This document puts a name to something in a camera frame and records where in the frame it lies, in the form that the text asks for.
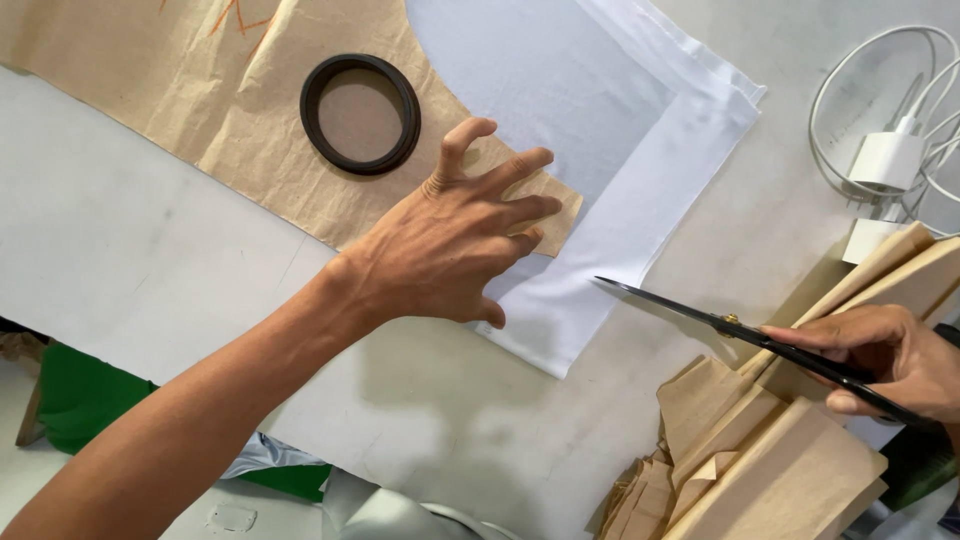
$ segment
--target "scissors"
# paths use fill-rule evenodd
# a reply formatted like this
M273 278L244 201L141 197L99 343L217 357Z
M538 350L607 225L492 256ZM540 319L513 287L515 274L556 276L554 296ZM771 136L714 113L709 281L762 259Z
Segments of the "scissors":
M638 289L636 287L631 287L621 282L616 282L607 278L601 278L600 276L595 276L595 278L620 287L621 289L631 294L635 294L640 298L644 298L655 304L672 309L681 315L686 315L687 317L696 319L702 323L706 323L712 326L717 333L724 337L735 337L737 339L742 339L747 343L752 343L762 349L776 353L777 356L782 356L804 368L805 370L815 373L826 380L834 382L842 388L850 390L854 396L880 409L894 420L903 422L908 426L914 426L922 429L929 429L937 425L936 421L923 417L916 412L913 412L906 407L881 396L880 394L876 393L873 388L867 386L868 383L876 382L874 375L869 371L859 370L851 367L850 365L834 362L833 360L824 358L823 356L815 355L811 352L804 351L803 349L798 349L793 345L780 343L762 331L742 324L739 320L737 320L736 315L717 316L712 313L705 313L699 309L684 306L678 302L667 300L661 296L657 296L656 294Z

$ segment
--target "round rubber ring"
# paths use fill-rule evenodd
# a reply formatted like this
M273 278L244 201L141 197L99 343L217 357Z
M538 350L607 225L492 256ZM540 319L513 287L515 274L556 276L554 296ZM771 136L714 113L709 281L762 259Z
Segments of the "round rubber ring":
M403 103L400 138L390 152L376 160L351 160L337 152L326 140L320 126L318 110L324 88L338 74L350 69L367 69L386 77L396 88ZM337 55L314 68L303 83L303 90L300 92L300 121L310 142L328 161L349 173L374 176L396 169L413 154L420 138L420 102L417 101L417 93L410 86L410 81L389 62L373 55Z

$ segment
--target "white table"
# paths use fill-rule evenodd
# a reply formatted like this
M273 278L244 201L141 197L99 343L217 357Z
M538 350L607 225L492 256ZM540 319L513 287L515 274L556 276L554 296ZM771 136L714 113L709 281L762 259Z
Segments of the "white table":
M770 90L645 285L746 321L790 323L849 270L838 261L844 238L868 210L838 195L810 155L816 89L865 38L906 23L960 36L960 14L953 0L657 4ZM899 45L856 64L825 104L824 138L839 159L890 120L915 66L928 65L920 38ZM333 255L100 113L6 70L0 166L0 315L158 383L260 320ZM454 324L399 320L331 362L261 428L528 539L588 538L613 479L654 449L657 387L697 355L735 362L750 352L696 323L621 305L557 381Z

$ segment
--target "left hand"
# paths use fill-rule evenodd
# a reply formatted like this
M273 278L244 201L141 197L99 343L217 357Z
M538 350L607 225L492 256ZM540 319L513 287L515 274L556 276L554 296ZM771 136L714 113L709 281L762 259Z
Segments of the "left hand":
M516 154L479 176L464 172L469 145L495 130L488 118L469 118L448 133L430 178L327 265L368 308L373 324L405 315L506 324L503 308L483 289L543 239L538 227L508 230L555 214L562 204L539 195L501 199L508 187L553 162L545 148Z

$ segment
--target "brass screw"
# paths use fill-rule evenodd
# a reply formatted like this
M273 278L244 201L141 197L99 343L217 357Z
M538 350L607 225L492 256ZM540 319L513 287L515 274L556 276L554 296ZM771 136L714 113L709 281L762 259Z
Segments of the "brass screw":
M735 325L740 324L740 319L737 318L736 313L731 313L730 315L724 315L720 318L727 321L728 323L733 323ZM733 338L732 335L723 331L717 331L717 333L719 333L722 337Z

